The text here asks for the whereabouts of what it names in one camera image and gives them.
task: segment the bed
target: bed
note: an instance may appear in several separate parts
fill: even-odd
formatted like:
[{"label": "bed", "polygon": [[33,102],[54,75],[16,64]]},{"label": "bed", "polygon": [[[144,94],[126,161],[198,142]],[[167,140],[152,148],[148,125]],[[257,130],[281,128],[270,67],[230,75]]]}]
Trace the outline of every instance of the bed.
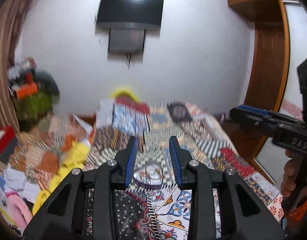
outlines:
[{"label": "bed", "polygon": [[[188,150],[193,159],[207,167],[220,171],[233,168],[277,221],[283,217],[280,192],[239,156],[212,115],[189,103],[160,101],[146,104],[126,98],[103,99],[96,110],[93,129],[74,115],[49,117],[42,120],[30,134],[22,135],[26,137],[22,140],[25,142],[10,158],[8,171],[22,172],[24,180],[30,183],[32,189],[29,188],[29,193],[20,197],[26,203],[29,202],[27,206],[29,209],[31,206],[32,211],[30,203],[37,201],[34,196],[37,197],[42,191],[48,192],[59,176],[66,156],[69,156],[68,152],[72,150],[70,147],[76,146],[73,141],[83,144],[87,149],[81,159],[81,168],[87,171],[113,159],[118,150],[126,147],[129,137],[135,136],[139,147],[135,169],[141,170],[151,162],[158,163],[163,172],[162,188],[146,190],[132,182],[127,191],[115,192],[119,236],[121,239],[186,240],[191,191],[181,191],[175,184],[168,143],[173,135],[177,136],[181,148]],[[6,178],[4,174],[0,177],[0,180]],[[0,195],[5,193],[3,189],[0,190]],[[88,199],[90,205],[86,206],[84,218],[87,222],[85,234],[90,239],[92,208],[88,207],[92,207],[92,202],[91,189]],[[217,190],[214,190],[214,204],[218,238],[221,236],[221,223]],[[8,208],[4,207],[5,215],[8,212]],[[19,226],[11,223],[11,220],[9,216],[9,223],[21,234],[25,224]]]}]

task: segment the yellow fabric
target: yellow fabric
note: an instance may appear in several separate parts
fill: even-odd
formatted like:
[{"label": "yellow fabric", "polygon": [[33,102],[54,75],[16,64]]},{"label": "yellow fabric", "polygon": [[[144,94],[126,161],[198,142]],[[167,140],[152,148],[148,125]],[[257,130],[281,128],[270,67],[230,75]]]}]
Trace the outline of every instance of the yellow fabric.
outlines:
[{"label": "yellow fabric", "polygon": [[110,95],[111,98],[117,98],[120,96],[128,96],[135,102],[140,102],[140,100],[135,96],[135,94],[131,91],[130,88],[117,88],[114,92]]},{"label": "yellow fabric", "polygon": [[36,201],[32,208],[32,214],[35,215],[42,204],[47,200],[50,194],[55,190],[61,181],[74,168],[83,168],[83,163],[87,158],[89,147],[82,143],[72,142],[72,147],[67,151],[64,162],[61,164],[57,174],[51,179],[49,183],[49,191],[41,190],[36,197]]}]

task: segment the striped curtain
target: striped curtain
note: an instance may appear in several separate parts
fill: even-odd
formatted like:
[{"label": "striped curtain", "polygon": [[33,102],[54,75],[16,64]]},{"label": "striped curtain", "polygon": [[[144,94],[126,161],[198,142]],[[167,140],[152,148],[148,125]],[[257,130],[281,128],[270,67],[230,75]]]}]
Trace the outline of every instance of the striped curtain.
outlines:
[{"label": "striped curtain", "polygon": [[32,0],[6,0],[0,8],[0,126],[19,132],[8,92],[7,69],[14,65],[15,47]]}]

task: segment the silver screw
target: silver screw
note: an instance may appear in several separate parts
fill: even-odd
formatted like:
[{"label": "silver screw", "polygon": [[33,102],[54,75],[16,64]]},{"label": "silver screw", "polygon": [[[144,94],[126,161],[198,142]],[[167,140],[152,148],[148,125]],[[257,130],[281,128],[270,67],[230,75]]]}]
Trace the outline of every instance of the silver screw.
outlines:
[{"label": "silver screw", "polygon": [[71,173],[72,173],[73,175],[78,175],[78,174],[80,173],[80,169],[74,168],[74,169],[71,171]]},{"label": "silver screw", "polygon": [[226,169],[226,173],[227,173],[228,175],[233,175],[233,174],[235,174],[236,172],[234,171],[234,169],[229,168],[229,169]]},{"label": "silver screw", "polygon": [[190,164],[191,166],[193,166],[193,167],[196,167],[196,166],[199,165],[199,162],[196,161],[196,160],[191,160],[191,161],[189,161],[189,164]]},{"label": "silver screw", "polygon": [[108,160],[107,164],[108,164],[109,166],[114,166],[114,165],[117,164],[117,161],[116,161],[116,160]]}]

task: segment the wall-mounted tv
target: wall-mounted tv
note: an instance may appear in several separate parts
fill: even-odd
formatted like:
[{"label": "wall-mounted tv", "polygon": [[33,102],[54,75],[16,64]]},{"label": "wall-mounted tv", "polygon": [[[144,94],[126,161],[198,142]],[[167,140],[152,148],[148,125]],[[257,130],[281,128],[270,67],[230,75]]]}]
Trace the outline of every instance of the wall-mounted tv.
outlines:
[{"label": "wall-mounted tv", "polygon": [[159,29],[163,0],[101,0],[97,26]]}]

